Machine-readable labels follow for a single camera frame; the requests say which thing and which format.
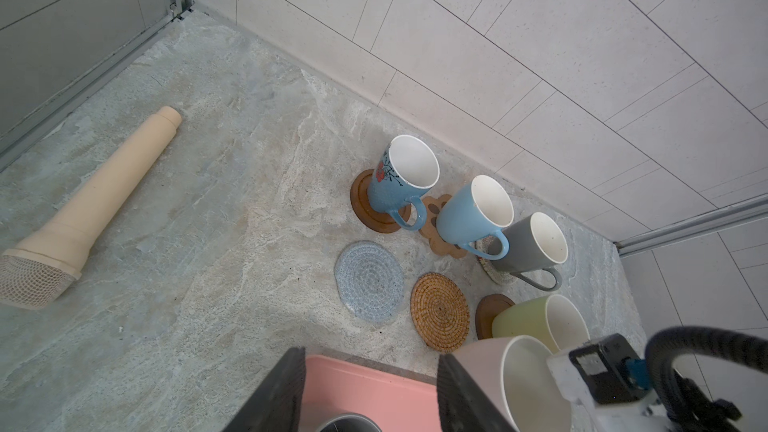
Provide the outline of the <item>blue mug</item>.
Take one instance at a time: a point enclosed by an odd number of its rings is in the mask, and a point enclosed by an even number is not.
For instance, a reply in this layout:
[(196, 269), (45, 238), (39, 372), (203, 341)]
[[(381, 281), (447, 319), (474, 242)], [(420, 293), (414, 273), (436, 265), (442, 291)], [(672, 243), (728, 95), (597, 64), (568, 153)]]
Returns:
[[(509, 251), (503, 230), (514, 220), (512, 201), (505, 189), (492, 177), (478, 175), (464, 185), (446, 203), (437, 216), (437, 231), (449, 244), (472, 252), (486, 260), (500, 260)], [(494, 236), (501, 244), (496, 254), (479, 251), (471, 242)]]
[(440, 166), (435, 153), (421, 139), (399, 135), (391, 140), (368, 188), (371, 208), (388, 214), (407, 231), (419, 231), (427, 222), (422, 197), (438, 182)]

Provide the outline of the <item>brown wooden coaster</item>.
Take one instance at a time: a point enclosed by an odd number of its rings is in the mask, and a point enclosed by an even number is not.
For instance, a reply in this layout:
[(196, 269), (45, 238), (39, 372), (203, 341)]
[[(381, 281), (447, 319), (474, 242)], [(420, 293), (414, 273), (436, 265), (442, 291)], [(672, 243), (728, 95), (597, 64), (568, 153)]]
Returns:
[(515, 305), (503, 294), (491, 294), (483, 297), (475, 311), (475, 328), (478, 340), (492, 337), (493, 320), (505, 310)]
[(408, 226), (414, 188), (388, 172), (371, 168), (361, 172), (350, 188), (350, 202), (358, 219), (377, 233), (390, 234)]

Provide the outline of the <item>multicolour woven rope coaster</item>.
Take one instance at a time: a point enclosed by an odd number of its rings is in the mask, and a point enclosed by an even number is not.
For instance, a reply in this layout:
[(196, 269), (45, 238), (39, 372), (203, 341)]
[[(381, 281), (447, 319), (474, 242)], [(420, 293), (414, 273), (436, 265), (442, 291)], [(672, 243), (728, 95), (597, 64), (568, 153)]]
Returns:
[[(494, 236), (487, 236), (481, 240), (475, 242), (475, 248), (480, 252), (486, 252), (489, 245), (495, 240)], [(506, 286), (514, 283), (517, 278), (510, 273), (499, 272), (494, 265), (486, 258), (477, 256), (477, 261), (480, 267), (488, 275), (488, 277), (496, 284)]]

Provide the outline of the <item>green handled white mug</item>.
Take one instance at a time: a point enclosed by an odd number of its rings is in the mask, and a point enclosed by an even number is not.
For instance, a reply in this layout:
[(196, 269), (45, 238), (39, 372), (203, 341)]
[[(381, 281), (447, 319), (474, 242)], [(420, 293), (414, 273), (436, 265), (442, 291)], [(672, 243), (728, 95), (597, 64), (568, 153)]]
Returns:
[(587, 325), (576, 306), (560, 294), (517, 303), (498, 314), (491, 326), (493, 338), (531, 336), (552, 353), (590, 340)]

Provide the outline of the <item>cork paw print coaster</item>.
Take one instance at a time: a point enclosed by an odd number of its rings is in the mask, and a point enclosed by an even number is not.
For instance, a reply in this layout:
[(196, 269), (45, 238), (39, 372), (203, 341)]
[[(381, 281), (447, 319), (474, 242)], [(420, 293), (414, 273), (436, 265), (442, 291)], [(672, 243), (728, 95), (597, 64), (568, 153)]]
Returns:
[(468, 254), (468, 252), (458, 245), (445, 242), (437, 230), (437, 218), (446, 203), (451, 198), (451, 194), (443, 194), (437, 198), (432, 196), (424, 196), (422, 198), (422, 201), (427, 210), (427, 221), (425, 225), (419, 230), (419, 233), (428, 240), (431, 251), (436, 255), (441, 257), (451, 256), (455, 259), (462, 259)]

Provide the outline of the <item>tan rattan coaster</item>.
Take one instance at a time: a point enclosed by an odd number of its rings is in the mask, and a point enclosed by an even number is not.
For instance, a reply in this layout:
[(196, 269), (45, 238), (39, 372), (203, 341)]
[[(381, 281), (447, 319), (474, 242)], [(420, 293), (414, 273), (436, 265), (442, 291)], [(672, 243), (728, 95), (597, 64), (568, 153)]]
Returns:
[(430, 348), (451, 353), (470, 331), (470, 311), (460, 288), (445, 275), (429, 272), (411, 291), (410, 314), (416, 331)]

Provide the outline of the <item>grey metal mug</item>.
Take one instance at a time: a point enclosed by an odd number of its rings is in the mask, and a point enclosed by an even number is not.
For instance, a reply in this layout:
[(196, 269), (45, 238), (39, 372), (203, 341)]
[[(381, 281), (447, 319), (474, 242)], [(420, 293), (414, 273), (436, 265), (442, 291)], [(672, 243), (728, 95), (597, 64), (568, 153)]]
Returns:
[(340, 414), (326, 420), (318, 432), (381, 432), (381, 428), (370, 418), (356, 414)]

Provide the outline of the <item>pink handled white mug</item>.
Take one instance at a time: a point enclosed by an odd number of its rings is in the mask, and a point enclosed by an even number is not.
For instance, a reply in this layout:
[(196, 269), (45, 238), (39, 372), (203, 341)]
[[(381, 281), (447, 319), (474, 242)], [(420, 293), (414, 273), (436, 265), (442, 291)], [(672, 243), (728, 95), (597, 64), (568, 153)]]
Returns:
[(551, 351), (531, 336), (491, 338), (453, 352), (480, 389), (518, 431), (569, 431), (571, 403), (547, 366)]

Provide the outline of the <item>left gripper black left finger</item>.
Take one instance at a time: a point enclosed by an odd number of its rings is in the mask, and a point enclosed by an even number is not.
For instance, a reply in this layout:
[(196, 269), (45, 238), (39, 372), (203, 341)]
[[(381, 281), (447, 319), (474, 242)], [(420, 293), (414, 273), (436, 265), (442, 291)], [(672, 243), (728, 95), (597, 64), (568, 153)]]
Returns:
[(299, 429), (306, 381), (306, 350), (291, 347), (223, 428), (232, 431)]

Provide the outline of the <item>light blue woven coaster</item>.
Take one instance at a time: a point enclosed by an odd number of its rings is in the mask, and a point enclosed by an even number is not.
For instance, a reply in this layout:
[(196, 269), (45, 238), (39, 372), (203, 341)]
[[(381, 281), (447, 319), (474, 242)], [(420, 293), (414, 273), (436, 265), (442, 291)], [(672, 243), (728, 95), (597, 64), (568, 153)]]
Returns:
[(358, 318), (390, 322), (404, 297), (404, 273), (395, 256), (373, 241), (356, 241), (344, 248), (334, 266), (342, 303)]

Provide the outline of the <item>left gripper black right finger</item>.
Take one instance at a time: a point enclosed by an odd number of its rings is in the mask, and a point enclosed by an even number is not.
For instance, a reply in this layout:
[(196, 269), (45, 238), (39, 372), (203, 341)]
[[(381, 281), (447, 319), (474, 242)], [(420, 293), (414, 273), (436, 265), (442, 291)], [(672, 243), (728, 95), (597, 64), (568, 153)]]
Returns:
[(436, 390), (442, 431), (514, 431), (452, 354), (439, 358)]

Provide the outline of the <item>grey handled white mug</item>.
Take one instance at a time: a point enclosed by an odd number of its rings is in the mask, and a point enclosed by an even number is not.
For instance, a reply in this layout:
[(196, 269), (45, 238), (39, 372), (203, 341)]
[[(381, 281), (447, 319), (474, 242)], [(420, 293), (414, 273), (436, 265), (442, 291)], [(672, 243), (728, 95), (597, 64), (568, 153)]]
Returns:
[[(560, 288), (562, 277), (556, 267), (566, 262), (569, 249), (565, 235), (554, 219), (543, 212), (534, 212), (504, 230), (502, 237), (495, 237), (487, 253), (500, 255), (502, 239), (508, 242), (507, 253), (490, 261), (499, 272), (510, 273), (545, 292)], [(525, 276), (525, 273), (536, 270), (550, 273), (555, 283), (547, 287)]]

